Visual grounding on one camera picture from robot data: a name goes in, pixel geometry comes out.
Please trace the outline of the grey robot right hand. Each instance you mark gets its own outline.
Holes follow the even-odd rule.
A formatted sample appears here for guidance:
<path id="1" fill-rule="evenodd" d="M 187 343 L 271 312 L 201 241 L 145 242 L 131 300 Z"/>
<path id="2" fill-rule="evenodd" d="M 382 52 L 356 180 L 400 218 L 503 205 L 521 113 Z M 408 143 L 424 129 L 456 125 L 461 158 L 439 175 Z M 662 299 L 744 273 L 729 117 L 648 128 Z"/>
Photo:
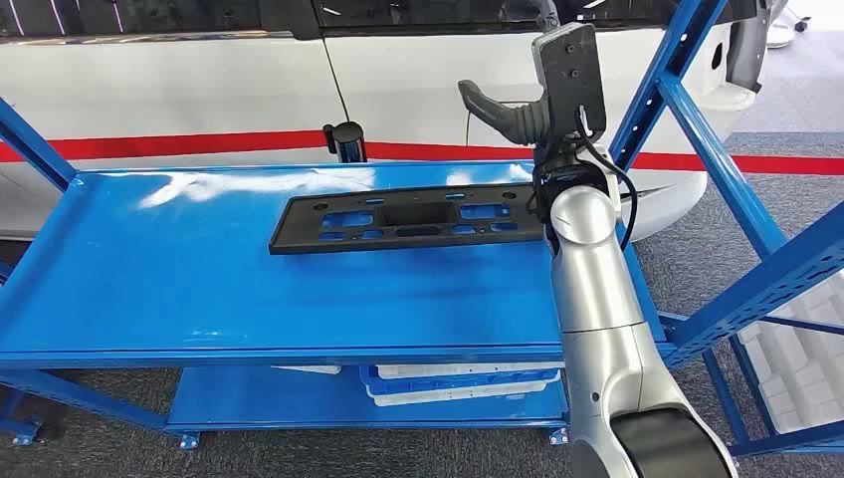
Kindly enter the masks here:
<path id="1" fill-rule="evenodd" d="M 471 80 L 457 88 L 466 110 L 515 144 L 545 143 L 551 130 L 547 94 L 518 107 L 508 107 L 486 96 Z"/>

